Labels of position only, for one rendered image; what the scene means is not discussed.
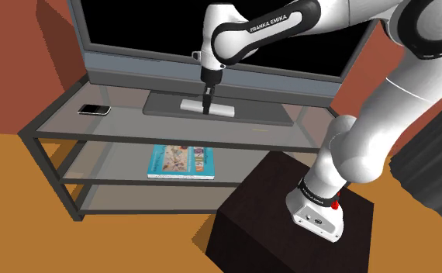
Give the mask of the white remote control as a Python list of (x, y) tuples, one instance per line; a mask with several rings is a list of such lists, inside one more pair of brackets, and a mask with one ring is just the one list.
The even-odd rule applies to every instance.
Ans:
[[(189, 100), (189, 99), (181, 100), (180, 109), (191, 112), (199, 112), (199, 113), (205, 112), (202, 102)], [(207, 110), (207, 114), (216, 115), (216, 116), (234, 117), (235, 108), (229, 105), (219, 105), (211, 103), (209, 109)]]

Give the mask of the flat screen television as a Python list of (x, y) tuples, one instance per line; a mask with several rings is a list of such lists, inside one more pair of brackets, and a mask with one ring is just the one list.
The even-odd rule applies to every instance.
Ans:
[[(227, 0), (248, 20), (291, 0)], [(202, 119), (180, 109), (182, 99), (202, 101), (200, 63), (208, 5), (216, 0), (67, 0), (82, 57), (93, 83), (145, 88), (151, 116)], [(235, 108), (234, 117), (211, 120), (287, 126), (283, 105), (326, 108), (375, 28), (366, 21), (328, 33), (284, 38), (223, 69), (212, 103)]]

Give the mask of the blue picture book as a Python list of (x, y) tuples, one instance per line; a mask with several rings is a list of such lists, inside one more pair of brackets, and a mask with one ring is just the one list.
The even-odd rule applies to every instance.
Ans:
[(215, 178), (213, 149), (155, 144), (147, 177), (213, 180)]

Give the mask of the black and silver phone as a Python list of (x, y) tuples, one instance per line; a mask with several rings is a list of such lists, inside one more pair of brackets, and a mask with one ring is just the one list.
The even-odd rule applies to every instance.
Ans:
[(106, 116), (111, 110), (108, 105), (84, 104), (78, 110), (78, 114), (90, 116)]

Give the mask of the dark grey curtain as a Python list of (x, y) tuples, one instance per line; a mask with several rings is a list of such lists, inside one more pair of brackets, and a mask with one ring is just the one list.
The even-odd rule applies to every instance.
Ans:
[(394, 157), (390, 171), (418, 202), (442, 216), (442, 111)]

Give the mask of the grey glass television stand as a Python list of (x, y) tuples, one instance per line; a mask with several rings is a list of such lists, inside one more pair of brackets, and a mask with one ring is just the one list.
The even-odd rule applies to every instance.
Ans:
[[(287, 126), (148, 116), (148, 90), (93, 85), (87, 77), (19, 131), (75, 221), (102, 214), (214, 213), (271, 151), (310, 164), (335, 117), (331, 108), (283, 105)], [(78, 114), (108, 105), (106, 116)], [(212, 147), (213, 180), (148, 178), (155, 144)]]

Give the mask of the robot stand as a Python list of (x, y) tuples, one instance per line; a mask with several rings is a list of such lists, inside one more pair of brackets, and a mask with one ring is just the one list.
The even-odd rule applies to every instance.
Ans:
[(324, 239), (327, 220), (292, 216), (285, 204), (308, 170), (271, 151), (219, 207), (206, 255), (224, 273), (368, 273), (373, 203), (342, 188), (343, 232)]

